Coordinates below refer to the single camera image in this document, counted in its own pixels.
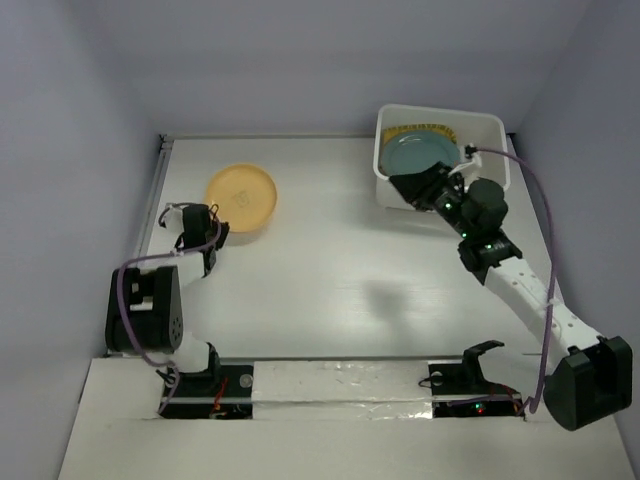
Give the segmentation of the teal round plate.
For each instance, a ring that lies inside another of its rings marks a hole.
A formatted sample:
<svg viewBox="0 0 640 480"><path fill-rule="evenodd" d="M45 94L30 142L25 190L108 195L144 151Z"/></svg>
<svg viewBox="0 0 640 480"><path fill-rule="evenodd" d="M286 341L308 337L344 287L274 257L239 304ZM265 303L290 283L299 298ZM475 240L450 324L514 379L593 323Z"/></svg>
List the teal round plate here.
<svg viewBox="0 0 640 480"><path fill-rule="evenodd" d="M458 147L446 136L428 130L399 133L382 148L380 172L387 176L420 173L442 163L453 168L460 161Z"/></svg>

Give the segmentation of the yellow round plate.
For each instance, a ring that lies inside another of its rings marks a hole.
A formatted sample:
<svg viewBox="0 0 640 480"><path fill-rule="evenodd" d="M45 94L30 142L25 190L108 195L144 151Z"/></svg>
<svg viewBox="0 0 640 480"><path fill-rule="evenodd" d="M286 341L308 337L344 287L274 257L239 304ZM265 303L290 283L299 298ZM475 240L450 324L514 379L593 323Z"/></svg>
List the yellow round plate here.
<svg viewBox="0 0 640 480"><path fill-rule="evenodd" d="M273 217L278 192L272 177L252 164L233 164L209 181L204 203L213 206L217 217L230 231L250 234L263 229Z"/></svg>

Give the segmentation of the yellow woven bamboo tray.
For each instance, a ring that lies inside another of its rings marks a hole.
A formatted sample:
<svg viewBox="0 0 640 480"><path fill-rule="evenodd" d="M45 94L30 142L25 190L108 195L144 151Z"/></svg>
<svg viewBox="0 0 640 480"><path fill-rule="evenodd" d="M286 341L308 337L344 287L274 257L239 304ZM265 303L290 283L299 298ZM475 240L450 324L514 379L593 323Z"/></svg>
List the yellow woven bamboo tray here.
<svg viewBox="0 0 640 480"><path fill-rule="evenodd" d="M382 130L382 145L386 145L389 141L391 141L394 137L400 134L405 133L415 133L420 131L427 131L439 134L449 141L451 141L454 145L457 144L457 136L452 128L443 124L436 123L420 123L420 124L409 124L409 125L401 125L389 127Z"/></svg>

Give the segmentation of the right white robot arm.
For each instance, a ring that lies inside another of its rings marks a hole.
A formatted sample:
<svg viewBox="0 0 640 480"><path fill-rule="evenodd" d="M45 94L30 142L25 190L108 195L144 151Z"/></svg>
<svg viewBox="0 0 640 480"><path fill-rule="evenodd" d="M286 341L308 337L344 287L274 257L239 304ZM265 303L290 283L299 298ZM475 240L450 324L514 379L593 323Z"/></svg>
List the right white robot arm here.
<svg viewBox="0 0 640 480"><path fill-rule="evenodd" d="M535 412L544 405L561 427L575 431L631 405L631 346L584 323L557 299L553 282L534 274L502 229L508 205L498 183L479 178L466 185L442 163L389 181L407 204L438 214L460 235L466 270L540 342L536 390L524 408Z"/></svg>

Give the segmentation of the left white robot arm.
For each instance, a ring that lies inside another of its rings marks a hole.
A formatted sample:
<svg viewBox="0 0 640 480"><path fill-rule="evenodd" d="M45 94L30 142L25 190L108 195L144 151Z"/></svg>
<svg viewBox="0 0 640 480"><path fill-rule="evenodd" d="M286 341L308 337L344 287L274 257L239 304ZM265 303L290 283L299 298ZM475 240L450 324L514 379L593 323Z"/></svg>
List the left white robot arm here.
<svg viewBox="0 0 640 480"><path fill-rule="evenodd" d="M219 219L216 204L184 202L165 208L158 219L160 227L167 226L172 209L182 222L172 250L130 259L113 271L105 343L112 352L141 357L174 394L209 395L222 383L220 360L211 343L187 333L179 267L184 260L195 259L195 278L206 278L230 226Z"/></svg>

